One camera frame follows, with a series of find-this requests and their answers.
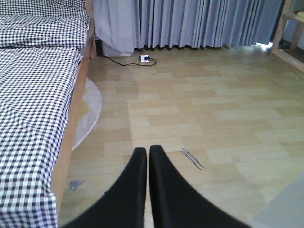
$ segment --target bed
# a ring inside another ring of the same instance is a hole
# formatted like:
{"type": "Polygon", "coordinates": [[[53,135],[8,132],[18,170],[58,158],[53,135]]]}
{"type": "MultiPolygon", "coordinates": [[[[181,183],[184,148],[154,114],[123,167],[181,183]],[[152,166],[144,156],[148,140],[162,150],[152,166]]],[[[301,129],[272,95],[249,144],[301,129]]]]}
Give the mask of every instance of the bed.
{"type": "Polygon", "coordinates": [[[85,3],[0,1],[0,227],[57,227],[95,58],[85,3]]]}

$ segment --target scuff mark on floor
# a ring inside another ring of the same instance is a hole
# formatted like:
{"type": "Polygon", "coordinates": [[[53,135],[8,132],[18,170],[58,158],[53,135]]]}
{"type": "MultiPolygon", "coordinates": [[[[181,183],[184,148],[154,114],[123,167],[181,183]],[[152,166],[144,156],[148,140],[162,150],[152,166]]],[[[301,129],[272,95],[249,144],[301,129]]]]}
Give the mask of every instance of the scuff mark on floor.
{"type": "Polygon", "coordinates": [[[185,155],[186,158],[188,158],[195,165],[196,168],[198,168],[199,170],[202,170],[201,167],[204,168],[204,166],[188,150],[182,148],[180,152],[185,155]]]}

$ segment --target round rug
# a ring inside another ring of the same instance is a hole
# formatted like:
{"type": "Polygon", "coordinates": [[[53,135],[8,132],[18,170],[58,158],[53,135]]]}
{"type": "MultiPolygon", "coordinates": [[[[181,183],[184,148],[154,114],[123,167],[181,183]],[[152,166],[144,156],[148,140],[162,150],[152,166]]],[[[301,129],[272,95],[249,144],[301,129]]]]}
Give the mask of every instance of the round rug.
{"type": "Polygon", "coordinates": [[[99,89],[88,78],[86,79],[85,86],[73,149],[87,137],[101,113],[102,98],[99,89]]]}

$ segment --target power strip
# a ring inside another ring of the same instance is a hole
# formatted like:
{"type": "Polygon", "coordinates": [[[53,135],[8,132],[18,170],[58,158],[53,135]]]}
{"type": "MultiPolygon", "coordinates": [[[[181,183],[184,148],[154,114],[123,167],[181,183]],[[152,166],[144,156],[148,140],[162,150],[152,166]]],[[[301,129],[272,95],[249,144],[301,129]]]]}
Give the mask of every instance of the power strip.
{"type": "Polygon", "coordinates": [[[149,63],[150,62],[150,56],[149,55],[141,55],[141,56],[138,56],[138,60],[141,63],[149,63]]]}

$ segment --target gray rug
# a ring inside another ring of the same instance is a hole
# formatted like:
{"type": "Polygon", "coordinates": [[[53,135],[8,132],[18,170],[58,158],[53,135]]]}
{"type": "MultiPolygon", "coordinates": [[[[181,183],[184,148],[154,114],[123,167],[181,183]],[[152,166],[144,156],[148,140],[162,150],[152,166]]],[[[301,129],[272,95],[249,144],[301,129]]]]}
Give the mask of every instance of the gray rug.
{"type": "Polygon", "coordinates": [[[253,228],[304,227],[304,172],[250,221],[253,228]]]}
{"type": "Polygon", "coordinates": [[[73,149],[75,149],[90,133],[95,126],[101,113],[102,98],[97,86],[90,80],[86,79],[85,93],[83,97],[80,119],[78,121],[77,130],[73,149]]]}

